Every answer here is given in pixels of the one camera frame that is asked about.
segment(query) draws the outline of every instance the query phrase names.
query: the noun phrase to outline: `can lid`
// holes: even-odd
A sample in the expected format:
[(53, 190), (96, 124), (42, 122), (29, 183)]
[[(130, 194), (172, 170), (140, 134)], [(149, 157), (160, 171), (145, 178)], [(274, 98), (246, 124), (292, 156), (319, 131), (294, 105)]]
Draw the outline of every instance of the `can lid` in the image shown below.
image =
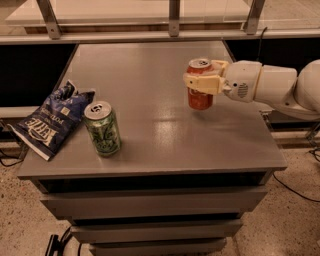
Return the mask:
[(111, 105), (106, 101), (95, 101), (84, 110), (84, 116), (91, 120), (100, 120), (111, 113)]
[(197, 58), (189, 61), (189, 66), (192, 68), (206, 68), (211, 65), (211, 61), (207, 58)]

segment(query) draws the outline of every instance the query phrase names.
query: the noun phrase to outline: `drawer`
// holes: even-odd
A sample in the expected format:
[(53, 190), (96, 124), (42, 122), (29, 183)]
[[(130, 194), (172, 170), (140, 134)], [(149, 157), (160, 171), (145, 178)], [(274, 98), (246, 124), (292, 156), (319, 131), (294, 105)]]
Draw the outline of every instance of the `drawer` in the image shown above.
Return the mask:
[(90, 252), (95, 256), (149, 256), (187, 253), (210, 253), (222, 250), (225, 245), (225, 238), (144, 243), (116, 243), (91, 245)]
[(233, 236), (241, 220), (198, 220), (118, 225), (74, 226), (71, 232), (81, 243), (119, 243)]
[(264, 186), (99, 191), (44, 195), (41, 202), (57, 219), (238, 213), (252, 211)]

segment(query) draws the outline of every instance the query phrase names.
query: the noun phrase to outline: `soda can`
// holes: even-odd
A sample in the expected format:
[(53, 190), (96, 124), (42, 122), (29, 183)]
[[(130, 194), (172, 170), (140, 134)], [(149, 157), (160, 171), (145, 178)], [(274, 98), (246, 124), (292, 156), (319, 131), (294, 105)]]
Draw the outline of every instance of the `soda can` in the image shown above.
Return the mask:
[[(209, 59), (197, 58), (189, 62), (187, 73), (202, 75), (206, 72), (212, 71), (213, 69), (214, 68)], [(193, 109), (205, 110), (212, 106), (213, 96), (188, 88), (188, 102), (189, 106)]]
[(84, 110), (84, 122), (100, 156), (110, 156), (120, 149), (116, 114), (108, 102), (96, 101), (89, 104)]

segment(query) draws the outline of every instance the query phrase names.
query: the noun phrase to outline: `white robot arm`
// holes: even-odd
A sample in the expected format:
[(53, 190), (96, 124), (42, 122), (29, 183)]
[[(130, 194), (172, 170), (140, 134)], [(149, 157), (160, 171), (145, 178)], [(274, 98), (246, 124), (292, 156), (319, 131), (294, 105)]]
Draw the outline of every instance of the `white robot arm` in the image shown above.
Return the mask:
[[(320, 119), (320, 60), (309, 63), (299, 77), (293, 68), (239, 61), (224, 67), (219, 79), (217, 75), (210, 78), (185, 74), (184, 81), (186, 86), (200, 92), (224, 92), (232, 100), (262, 102), (295, 118)], [(210, 86), (217, 93), (212, 93)]]

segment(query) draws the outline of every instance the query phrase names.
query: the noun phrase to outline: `speckled floor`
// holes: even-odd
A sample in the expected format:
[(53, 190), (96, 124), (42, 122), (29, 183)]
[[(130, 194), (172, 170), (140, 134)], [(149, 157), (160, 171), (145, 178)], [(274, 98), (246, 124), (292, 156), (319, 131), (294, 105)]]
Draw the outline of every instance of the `speckled floor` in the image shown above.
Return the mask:
[[(282, 135), (274, 137), (281, 141)], [(303, 139), (291, 136), (291, 141), (297, 140)], [(305, 196), (320, 200), (320, 163), (309, 149), (281, 149), (288, 168), (276, 176)], [(0, 255), (43, 256), (50, 235), (61, 237), (69, 224), (57, 221), (47, 211), (31, 182), (16, 178), (19, 165), (0, 167)], [(290, 192), (273, 177), (266, 187), (267, 196), (253, 212), (244, 214), (240, 231), (227, 239), (222, 251), (210, 256), (320, 255), (320, 204)], [(72, 239), (64, 255), (77, 255), (77, 249), (78, 242)], [(81, 255), (91, 255), (88, 245), (83, 246)]]

